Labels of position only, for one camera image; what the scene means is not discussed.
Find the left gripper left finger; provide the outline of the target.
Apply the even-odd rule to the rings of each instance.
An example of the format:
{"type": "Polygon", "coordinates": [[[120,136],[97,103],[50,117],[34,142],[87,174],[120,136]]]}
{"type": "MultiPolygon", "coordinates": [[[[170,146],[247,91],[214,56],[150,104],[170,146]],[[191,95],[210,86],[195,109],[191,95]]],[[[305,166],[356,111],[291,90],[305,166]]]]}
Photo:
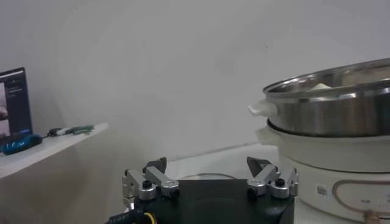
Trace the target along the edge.
{"type": "Polygon", "coordinates": [[[177,180],[165,175],[167,159],[149,161],[141,171],[126,169],[122,176],[122,202],[128,209],[137,203],[148,203],[158,196],[176,199],[180,195],[177,180]]]}

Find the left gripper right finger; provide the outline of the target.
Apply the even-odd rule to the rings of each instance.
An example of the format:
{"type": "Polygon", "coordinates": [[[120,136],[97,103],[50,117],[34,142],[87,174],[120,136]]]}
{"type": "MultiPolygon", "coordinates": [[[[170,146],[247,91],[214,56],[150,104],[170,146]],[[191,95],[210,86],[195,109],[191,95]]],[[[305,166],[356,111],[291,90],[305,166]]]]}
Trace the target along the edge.
{"type": "Polygon", "coordinates": [[[286,199],[298,195],[299,174],[293,167],[281,167],[266,159],[247,157],[252,178],[247,180],[247,194],[257,199],[265,194],[273,198],[286,199]]]}

